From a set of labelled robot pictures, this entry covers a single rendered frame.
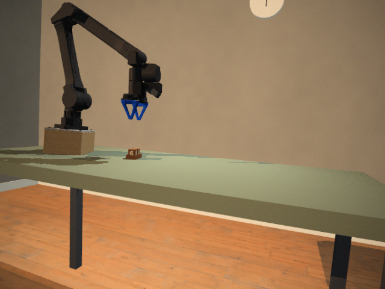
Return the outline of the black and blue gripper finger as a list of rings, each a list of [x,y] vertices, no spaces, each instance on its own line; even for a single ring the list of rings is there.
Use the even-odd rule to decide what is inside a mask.
[[[141,112],[140,116],[138,116],[138,111],[136,109],[135,115],[136,115],[137,120],[141,120],[141,118],[142,118],[142,116],[143,116],[147,106],[148,106],[148,103],[138,103],[138,107],[143,107],[143,109],[142,109],[142,112]]]
[[[133,100],[121,100],[121,103],[122,103],[122,105],[123,105],[123,107],[124,107],[124,109],[125,109],[125,112],[126,112],[126,114],[127,114],[127,116],[128,116],[128,119],[131,119],[131,120],[132,120],[133,117],[134,117],[135,111],[136,111],[136,109],[137,109],[137,106],[138,106],[139,101],[133,101]],[[130,114],[129,114],[129,111],[128,111],[128,108],[127,108],[126,104],[133,104],[133,105],[134,105],[131,116],[130,116]]]

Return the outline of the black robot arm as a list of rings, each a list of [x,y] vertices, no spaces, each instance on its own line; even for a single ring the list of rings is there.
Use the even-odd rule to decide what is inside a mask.
[[[79,73],[72,34],[72,26],[76,24],[87,29],[128,60],[128,65],[132,66],[129,69],[129,81],[141,81],[133,82],[133,94],[146,96],[148,92],[156,98],[160,97],[162,93],[160,67],[156,64],[146,63],[147,56],[145,53],[132,46],[83,10],[70,2],[65,2],[62,4],[61,9],[51,17],[51,23],[54,24],[57,32],[66,80],[62,96],[62,102],[65,106],[64,117],[61,118],[61,125],[54,124],[54,128],[88,130],[87,126],[82,126],[81,111],[90,108],[92,98],[87,93],[87,89],[84,88]]]

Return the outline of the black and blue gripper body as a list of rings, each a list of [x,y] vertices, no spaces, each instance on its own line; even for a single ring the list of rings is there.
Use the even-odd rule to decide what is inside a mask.
[[[140,94],[133,94],[133,82],[138,82],[138,81],[129,81],[129,93],[131,94],[123,94],[123,98],[121,100],[139,100],[139,103],[148,103],[147,102],[147,97],[140,95]],[[131,99],[127,99],[131,98]]]

